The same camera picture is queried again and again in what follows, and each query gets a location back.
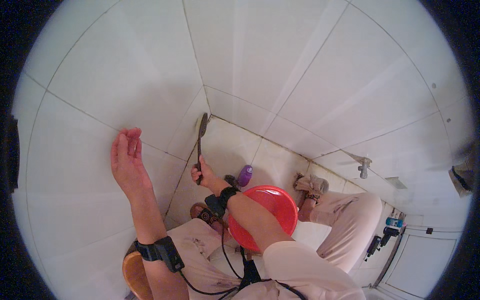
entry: red plastic basin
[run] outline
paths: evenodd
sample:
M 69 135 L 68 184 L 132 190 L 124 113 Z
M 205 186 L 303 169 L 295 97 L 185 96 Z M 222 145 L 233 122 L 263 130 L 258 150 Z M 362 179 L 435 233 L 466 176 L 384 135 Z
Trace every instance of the red plastic basin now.
M 292 235 L 297 226 L 297 205 L 283 189 L 272 185 L 259 185 L 243 192 L 244 195 L 260 203 L 280 223 L 283 231 Z M 244 248 L 260 252 L 253 237 L 238 222 L 228 215 L 228 227 L 233 238 Z

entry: hand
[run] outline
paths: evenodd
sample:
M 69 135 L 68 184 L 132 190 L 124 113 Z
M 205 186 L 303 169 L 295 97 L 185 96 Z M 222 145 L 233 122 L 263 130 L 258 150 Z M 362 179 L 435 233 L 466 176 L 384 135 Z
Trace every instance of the hand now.
M 153 191 L 152 181 L 142 162 L 142 130 L 122 129 L 112 144 L 112 174 L 131 201 L 133 197 Z
M 216 179 L 215 173 L 211 166 L 207 165 L 204 160 L 204 156 L 200 155 L 200 166 L 202 167 L 202 171 L 199 172 L 197 167 L 194 165 L 190 173 L 192 174 L 193 182 L 196 182 L 199 179 L 200 175 L 203 175 L 203 179 L 200 182 L 200 185 L 203 187 L 208 188 L 210 184 Z

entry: cloth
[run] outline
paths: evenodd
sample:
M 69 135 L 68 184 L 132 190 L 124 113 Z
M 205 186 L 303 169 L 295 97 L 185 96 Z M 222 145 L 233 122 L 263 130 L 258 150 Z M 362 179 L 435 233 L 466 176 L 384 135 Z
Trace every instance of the cloth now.
M 475 151 L 471 150 L 463 163 L 453 166 L 448 171 L 448 175 L 460 198 L 472 194 L 472 188 L 475 183 L 475 174 L 473 173 L 475 159 Z
M 310 212 L 310 221 L 332 230 L 317 254 L 348 273 L 370 242 L 382 214 L 382 201 L 372 193 L 328 192 Z
M 308 299 L 365 299 L 348 276 L 376 228 L 382 203 L 370 193 L 327 192 L 312 210 L 312 222 L 332 230 L 315 250 L 295 241 L 272 244 L 264 252 L 267 274 L 300 291 Z M 216 269 L 208 260 L 221 246 L 221 236 L 202 220 L 193 219 L 168 232 L 185 263 L 183 273 L 201 291 L 219 292 L 238 286 L 240 280 Z M 218 299 L 189 288 L 190 299 Z M 298 299 L 275 281 L 259 282 L 232 295 L 242 299 Z
M 298 174 L 297 180 L 293 183 L 296 191 L 306 191 L 305 197 L 318 201 L 321 195 L 328 192 L 328 181 L 313 174 L 306 177 Z

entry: wooden stool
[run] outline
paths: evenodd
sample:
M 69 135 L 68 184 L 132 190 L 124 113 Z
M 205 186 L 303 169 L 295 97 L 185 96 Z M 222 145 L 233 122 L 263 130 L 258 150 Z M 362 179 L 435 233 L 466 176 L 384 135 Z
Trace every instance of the wooden stool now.
M 122 271 L 128 287 L 139 300 L 154 300 L 145 273 L 144 263 L 138 251 L 133 251 L 125 256 Z

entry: white door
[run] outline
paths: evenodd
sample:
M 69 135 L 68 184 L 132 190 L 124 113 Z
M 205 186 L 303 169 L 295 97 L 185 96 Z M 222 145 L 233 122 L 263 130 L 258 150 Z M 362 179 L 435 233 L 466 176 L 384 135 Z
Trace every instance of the white door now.
M 459 237 L 459 232 L 427 234 L 426 230 L 406 229 L 378 287 L 403 299 L 427 297 L 450 261 Z

